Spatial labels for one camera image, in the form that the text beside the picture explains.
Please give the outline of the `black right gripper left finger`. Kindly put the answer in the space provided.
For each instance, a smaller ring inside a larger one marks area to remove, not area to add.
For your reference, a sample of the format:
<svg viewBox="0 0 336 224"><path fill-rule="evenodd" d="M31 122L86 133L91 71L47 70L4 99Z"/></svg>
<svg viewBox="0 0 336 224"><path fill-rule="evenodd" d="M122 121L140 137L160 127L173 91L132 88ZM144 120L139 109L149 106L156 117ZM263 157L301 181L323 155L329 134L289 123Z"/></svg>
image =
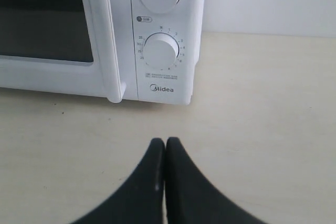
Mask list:
<svg viewBox="0 0 336 224"><path fill-rule="evenodd" d="M164 162L165 144L154 138L118 190L74 223L163 223Z"/></svg>

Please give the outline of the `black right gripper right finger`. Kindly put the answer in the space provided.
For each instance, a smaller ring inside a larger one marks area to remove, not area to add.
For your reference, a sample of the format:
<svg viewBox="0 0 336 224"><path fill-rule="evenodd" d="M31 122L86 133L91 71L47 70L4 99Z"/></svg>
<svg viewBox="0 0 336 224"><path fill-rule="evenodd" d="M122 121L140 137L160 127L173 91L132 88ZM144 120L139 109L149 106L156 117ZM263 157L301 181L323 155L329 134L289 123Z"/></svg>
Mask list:
<svg viewBox="0 0 336 224"><path fill-rule="evenodd" d="M168 223L262 223L202 174L177 137L166 143L165 198Z"/></svg>

